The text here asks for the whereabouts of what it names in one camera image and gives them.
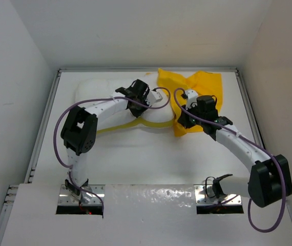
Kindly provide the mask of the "white pillow yellow border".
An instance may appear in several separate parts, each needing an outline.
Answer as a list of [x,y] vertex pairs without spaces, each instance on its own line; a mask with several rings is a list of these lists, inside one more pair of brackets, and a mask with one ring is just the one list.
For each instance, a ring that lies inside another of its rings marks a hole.
[[[79,82],[77,85],[73,101],[75,103],[96,98],[110,97],[115,89],[131,85],[140,79],[149,85],[151,89],[158,87],[157,73],[148,73],[138,77],[128,78],[89,78]],[[129,110],[116,113],[110,118],[97,125],[97,133],[108,135],[114,132],[131,132],[140,130],[149,133],[173,133],[174,113],[171,105],[158,110],[147,109],[140,117],[135,118]]]

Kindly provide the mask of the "yellow pillowcase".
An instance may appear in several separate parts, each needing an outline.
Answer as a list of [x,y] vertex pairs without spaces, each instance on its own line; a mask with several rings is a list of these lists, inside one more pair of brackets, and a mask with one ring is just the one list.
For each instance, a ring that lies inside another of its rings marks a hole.
[[174,100],[174,91],[177,88],[184,90],[193,89],[199,95],[214,95],[217,98],[216,109],[221,110],[223,105],[223,86],[222,77],[218,73],[208,73],[198,71],[189,77],[184,77],[181,74],[166,71],[163,69],[158,70],[157,85],[165,87],[171,94],[171,108],[174,112],[173,129],[176,137],[182,137],[187,133],[202,132],[201,126],[195,126],[190,129],[185,129],[178,123],[178,117],[181,115],[181,109],[177,106]]

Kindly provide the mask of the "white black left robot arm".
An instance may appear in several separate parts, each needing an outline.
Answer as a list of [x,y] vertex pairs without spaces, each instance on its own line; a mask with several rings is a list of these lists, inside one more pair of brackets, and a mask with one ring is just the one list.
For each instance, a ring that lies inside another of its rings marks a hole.
[[[137,79],[127,88],[116,89],[109,98],[83,100],[66,109],[57,121],[53,135],[56,158],[62,166],[69,169],[65,180],[66,188],[75,196],[80,196],[83,188],[88,185],[85,174],[87,153],[95,144],[99,123],[125,110],[138,118],[160,100],[161,96],[155,90],[150,90],[148,84]],[[67,164],[60,159],[56,145],[57,129],[65,115],[67,118],[60,137],[67,151]]]

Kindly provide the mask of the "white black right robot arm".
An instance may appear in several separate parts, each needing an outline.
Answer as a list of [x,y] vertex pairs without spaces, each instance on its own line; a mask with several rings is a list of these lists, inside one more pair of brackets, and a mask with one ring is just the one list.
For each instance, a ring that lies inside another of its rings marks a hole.
[[249,143],[238,133],[233,122],[225,116],[219,116],[215,96],[200,96],[194,90],[186,90],[181,98],[182,105],[178,123],[185,129],[200,126],[204,133],[214,141],[225,146],[247,168],[248,179],[225,174],[213,180],[206,194],[209,198],[222,199],[229,192],[249,197],[257,206],[263,208],[292,194],[292,181],[287,159],[283,155],[271,158],[264,150]]

